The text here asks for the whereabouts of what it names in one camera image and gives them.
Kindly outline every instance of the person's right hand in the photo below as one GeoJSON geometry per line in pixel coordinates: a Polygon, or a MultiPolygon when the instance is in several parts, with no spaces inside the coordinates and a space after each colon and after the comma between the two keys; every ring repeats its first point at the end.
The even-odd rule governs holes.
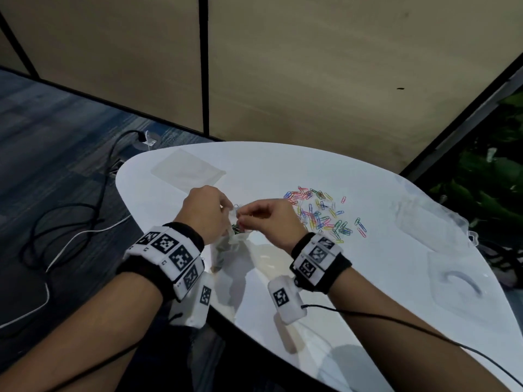
{"type": "Polygon", "coordinates": [[[236,216],[241,227],[260,231],[270,243],[289,254],[307,234],[292,205],[285,199],[251,202],[239,208],[236,216]]]}

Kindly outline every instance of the white table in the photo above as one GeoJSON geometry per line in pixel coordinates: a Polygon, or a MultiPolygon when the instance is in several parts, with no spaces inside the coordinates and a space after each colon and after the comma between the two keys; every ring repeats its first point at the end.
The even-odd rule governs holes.
{"type": "MultiPolygon", "coordinates": [[[[437,305],[429,288],[430,251],[395,225],[395,204],[403,195],[423,195],[392,172],[362,161],[311,148],[274,143],[224,142],[193,144],[148,151],[128,160],[116,185],[141,230],[172,221],[186,194],[151,174],[151,169],[183,149],[226,171],[215,186],[233,203],[283,197],[298,185],[339,199],[347,197],[351,217],[360,217],[367,237],[359,234],[342,244],[354,267],[379,289],[448,337],[474,347],[523,379],[523,338],[499,286],[493,291],[502,331],[493,331],[437,305]]],[[[478,268],[493,274],[479,252],[478,268]]],[[[202,256],[210,268],[210,249],[202,256]]],[[[291,275],[290,258],[258,232],[234,262],[214,275],[211,304],[236,327],[273,354],[334,389],[359,392],[391,390],[343,319],[310,308],[307,317],[284,326],[267,292],[267,282],[291,275]]],[[[302,292],[304,303],[330,306],[326,296],[302,292]]],[[[479,356],[486,368],[511,390],[521,390],[502,371],[479,356]]]]}

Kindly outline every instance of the blue carpet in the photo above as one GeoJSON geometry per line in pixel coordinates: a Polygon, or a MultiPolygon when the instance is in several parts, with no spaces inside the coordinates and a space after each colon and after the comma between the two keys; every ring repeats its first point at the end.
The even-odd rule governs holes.
{"type": "MultiPolygon", "coordinates": [[[[34,220],[45,210],[69,202],[94,204],[101,168],[109,147],[123,131],[156,132],[161,147],[211,140],[120,111],[54,87],[0,71],[0,324],[45,301],[41,277],[18,261],[34,220]]],[[[133,135],[118,149],[130,146],[133,135]]],[[[127,216],[111,180],[98,227],[127,216]]],[[[61,210],[43,220],[39,230],[88,218],[84,210],[61,210]]],[[[0,372],[33,347],[58,323],[104,286],[123,251],[141,232],[132,219],[98,234],[79,257],[52,275],[55,300],[37,313],[0,329],[0,372]],[[17,331],[30,321],[22,332],[17,331]]],[[[52,244],[47,263],[69,240],[52,244]]]]}

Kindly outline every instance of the person's left hand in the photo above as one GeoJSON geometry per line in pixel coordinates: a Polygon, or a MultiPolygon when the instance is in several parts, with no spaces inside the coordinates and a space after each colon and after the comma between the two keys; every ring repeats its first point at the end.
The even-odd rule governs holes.
{"type": "Polygon", "coordinates": [[[233,208],[232,202],[223,192],[216,187],[204,185],[189,192],[174,221],[192,227],[203,238],[203,242],[209,244],[230,227],[229,211],[233,208]]]}

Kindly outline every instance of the pile of paper clips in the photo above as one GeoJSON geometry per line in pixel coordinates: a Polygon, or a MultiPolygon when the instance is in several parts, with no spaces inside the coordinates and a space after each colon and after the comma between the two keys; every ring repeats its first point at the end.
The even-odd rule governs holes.
{"type": "MultiPolygon", "coordinates": [[[[336,210],[336,201],[326,192],[300,186],[297,189],[298,191],[287,192],[284,198],[294,206],[296,214],[305,228],[320,234],[328,233],[336,243],[344,243],[343,236],[350,236],[352,230],[347,227],[348,222],[338,218],[343,215],[344,211],[336,210]],[[308,201],[312,199],[314,199],[316,209],[314,209],[312,201],[308,201]]],[[[341,203],[344,203],[346,199],[346,197],[343,197],[341,203]]],[[[355,225],[358,226],[361,235],[366,237],[364,233],[367,230],[363,227],[359,218],[355,225]]]]}

